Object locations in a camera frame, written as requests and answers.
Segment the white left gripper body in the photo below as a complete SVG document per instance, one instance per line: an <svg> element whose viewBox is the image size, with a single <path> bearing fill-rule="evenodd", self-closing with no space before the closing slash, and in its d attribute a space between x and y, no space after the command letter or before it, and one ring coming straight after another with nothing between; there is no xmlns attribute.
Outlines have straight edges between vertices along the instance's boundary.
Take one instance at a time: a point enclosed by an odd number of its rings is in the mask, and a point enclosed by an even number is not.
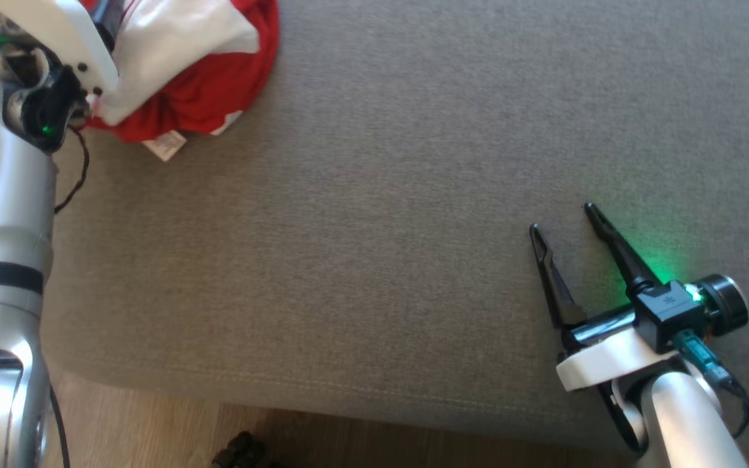
<svg viewBox="0 0 749 468"><path fill-rule="evenodd" d="M32 86L49 68L68 66L87 93L116 88L112 53L119 35L119 0L0 0L0 80Z"/></svg>

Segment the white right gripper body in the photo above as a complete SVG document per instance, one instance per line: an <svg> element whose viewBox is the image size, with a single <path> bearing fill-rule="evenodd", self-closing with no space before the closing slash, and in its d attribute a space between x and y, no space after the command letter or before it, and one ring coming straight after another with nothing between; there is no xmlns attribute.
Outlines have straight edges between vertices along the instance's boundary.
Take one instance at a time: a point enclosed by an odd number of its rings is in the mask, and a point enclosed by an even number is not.
<svg viewBox="0 0 749 468"><path fill-rule="evenodd" d="M633 297L628 297L627 305L603 316L558 328L564 347L558 377L568 392L597 390L634 453L737 454L736 435L726 427L719 394L739 397L741 390L705 338L745 326L746 300L723 275L684 285L705 304L705 335L678 332L674 348L656 354L634 327Z"/></svg>

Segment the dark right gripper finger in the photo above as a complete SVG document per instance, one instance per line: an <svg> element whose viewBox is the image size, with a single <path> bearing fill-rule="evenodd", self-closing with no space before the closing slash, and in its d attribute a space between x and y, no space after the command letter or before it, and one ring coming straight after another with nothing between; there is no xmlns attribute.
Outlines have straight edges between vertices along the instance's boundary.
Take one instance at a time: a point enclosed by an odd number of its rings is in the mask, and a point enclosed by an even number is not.
<svg viewBox="0 0 749 468"><path fill-rule="evenodd" d="M662 287L663 283L641 255L622 236L603 211L591 202L583 205L586 218L598 239L609 249L612 260L626 285L626 296L634 297L643 291Z"/></svg>
<svg viewBox="0 0 749 468"><path fill-rule="evenodd" d="M530 241L553 327L573 328L585 323L586 313L573 299L538 224L530 226Z"/></svg>

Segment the red basketball jersey number 23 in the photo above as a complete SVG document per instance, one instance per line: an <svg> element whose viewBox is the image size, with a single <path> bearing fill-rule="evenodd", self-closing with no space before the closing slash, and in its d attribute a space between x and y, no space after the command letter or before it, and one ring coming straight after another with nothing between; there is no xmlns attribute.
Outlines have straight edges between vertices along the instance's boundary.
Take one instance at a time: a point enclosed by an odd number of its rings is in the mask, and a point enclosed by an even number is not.
<svg viewBox="0 0 749 468"><path fill-rule="evenodd" d="M188 133L220 135L252 106L279 44L279 0L121 0L118 81L86 126L168 162Z"/></svg>

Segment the large grey sofa seat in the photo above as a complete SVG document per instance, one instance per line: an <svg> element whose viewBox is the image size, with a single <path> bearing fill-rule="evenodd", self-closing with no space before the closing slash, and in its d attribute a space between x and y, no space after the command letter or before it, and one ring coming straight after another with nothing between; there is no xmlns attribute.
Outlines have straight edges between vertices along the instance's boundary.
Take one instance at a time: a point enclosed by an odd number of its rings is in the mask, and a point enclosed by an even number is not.
<svg viewBox="0 0 749 468"><path fill-rule="evenodd" d="M749 305L749 0L280 0L223 135L87 141L42 348L103 384L624 450L529 226L589 313L626 297L585 202ZM749 323L713 350L749 392Z"/></svg>

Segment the small black lumpy object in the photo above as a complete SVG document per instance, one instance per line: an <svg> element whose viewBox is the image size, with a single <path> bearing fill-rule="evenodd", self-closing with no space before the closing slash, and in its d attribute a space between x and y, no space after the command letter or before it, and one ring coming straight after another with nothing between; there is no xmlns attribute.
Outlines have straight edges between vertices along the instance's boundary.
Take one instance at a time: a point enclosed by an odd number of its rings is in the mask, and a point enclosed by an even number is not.
<svg viewBox="0 0 749 468"><path fill-rule="evenodd" d="M210 468L286 468L270 458L267 446L250 432L238 433L213 456Z"/></svg>

